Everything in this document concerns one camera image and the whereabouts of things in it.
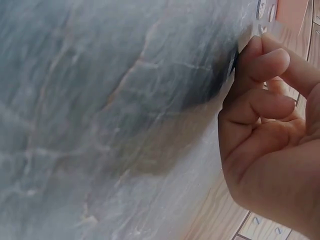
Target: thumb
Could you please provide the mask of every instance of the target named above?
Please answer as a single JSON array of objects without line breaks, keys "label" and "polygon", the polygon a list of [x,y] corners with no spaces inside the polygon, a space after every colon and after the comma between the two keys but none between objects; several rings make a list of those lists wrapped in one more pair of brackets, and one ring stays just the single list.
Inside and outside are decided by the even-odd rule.
[{"label": "thumb", "polygon": [[288,52],[290,64],[280,77],[307,99],[314,87],[320,83],[320,70],[313,67],[293,51],[282,46],[279,42],[272,40],[268,34],[262,36],[262,47],[264,54],[276,49],[285,49]]}]

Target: sticker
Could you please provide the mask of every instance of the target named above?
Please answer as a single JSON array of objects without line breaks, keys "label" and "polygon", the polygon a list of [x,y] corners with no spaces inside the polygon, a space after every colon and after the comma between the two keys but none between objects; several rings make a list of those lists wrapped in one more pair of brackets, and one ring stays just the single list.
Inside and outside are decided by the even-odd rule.
[{"label": "sticker", "polygon": [[268,31],[268,28],[266,26],[261,26],[260,24],[258,25],[258,30],[260,35],[265,34]]},{"label": "sticker", "polygon": [[258,9],[256,13],[256,18],[258,20],[261,20],[263,18],[266,11],[266,6],[267,6],[267,0],[259,0]]},{"label": "sticker", "polygon": [[269,23],[271,23],[275,19],[275,13],[276,13],[276,5],[272,5],[270,16],[269,16]]}]

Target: hand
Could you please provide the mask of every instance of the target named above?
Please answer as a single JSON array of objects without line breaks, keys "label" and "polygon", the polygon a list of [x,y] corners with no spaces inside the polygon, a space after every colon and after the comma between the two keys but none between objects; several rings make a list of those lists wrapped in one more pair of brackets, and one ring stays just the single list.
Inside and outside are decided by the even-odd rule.
[{"label": "hand", "polygon": [[[285,96],[284,81],[307,98],[306,122]],[[320,238],[319,83],[319,70],[267,36],[254,37],[218,118],[234,200],[311,239]]]}]

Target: gray marble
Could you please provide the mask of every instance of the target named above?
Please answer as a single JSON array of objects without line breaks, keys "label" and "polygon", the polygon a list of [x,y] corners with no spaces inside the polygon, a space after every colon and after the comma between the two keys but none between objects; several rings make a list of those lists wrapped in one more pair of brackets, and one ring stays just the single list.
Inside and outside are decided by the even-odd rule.
[{"label": "gray marble", "polygon": [[257,4],[1,0],[0,239],[183,236]]}]

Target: wooden floor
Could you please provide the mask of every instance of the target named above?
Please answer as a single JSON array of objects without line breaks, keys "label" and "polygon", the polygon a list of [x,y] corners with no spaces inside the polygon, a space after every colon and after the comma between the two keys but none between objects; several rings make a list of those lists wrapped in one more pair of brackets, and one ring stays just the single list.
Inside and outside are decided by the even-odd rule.
[{"label": "wooden floor", "polygon": [[[320,0],[314,0],[314,5],[309,0],[299,36],[280,24],[270,32],[285,47],[320,68]],[[289,86],[288,91],[304,116],[306,99]],[[197,210],[196,218],[190,221],[183,240],[307,240],[291,229],[239,207],[231,198],[222,173],[215,183]]]}]

